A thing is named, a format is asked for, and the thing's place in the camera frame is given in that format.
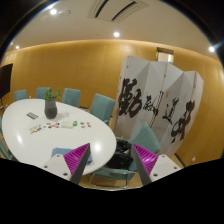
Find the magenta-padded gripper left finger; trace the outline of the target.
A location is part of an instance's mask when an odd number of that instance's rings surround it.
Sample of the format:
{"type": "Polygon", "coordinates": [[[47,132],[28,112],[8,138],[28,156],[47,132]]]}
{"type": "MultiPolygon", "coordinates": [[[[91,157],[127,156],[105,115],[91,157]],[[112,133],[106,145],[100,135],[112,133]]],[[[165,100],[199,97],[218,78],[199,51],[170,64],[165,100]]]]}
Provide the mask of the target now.
{"type": "Polygon", "coordinates": [[[66,154],[55,154],[42,166],[42,169],[74,184],[79,184],[89,156],[90,144],[87,143],[66,154]]]}

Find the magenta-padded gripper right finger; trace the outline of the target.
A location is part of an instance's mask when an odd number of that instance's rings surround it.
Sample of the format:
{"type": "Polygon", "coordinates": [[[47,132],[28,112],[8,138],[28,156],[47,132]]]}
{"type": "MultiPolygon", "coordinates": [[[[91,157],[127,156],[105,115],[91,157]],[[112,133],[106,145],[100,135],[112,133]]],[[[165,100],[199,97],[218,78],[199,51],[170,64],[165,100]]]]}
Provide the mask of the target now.
{"type": "Polygon", "coordinates": [[[136,144],[131,147],[131,156],[143,186],[180,170],[180,167],[165,154],[156,155],[136,144]]]}

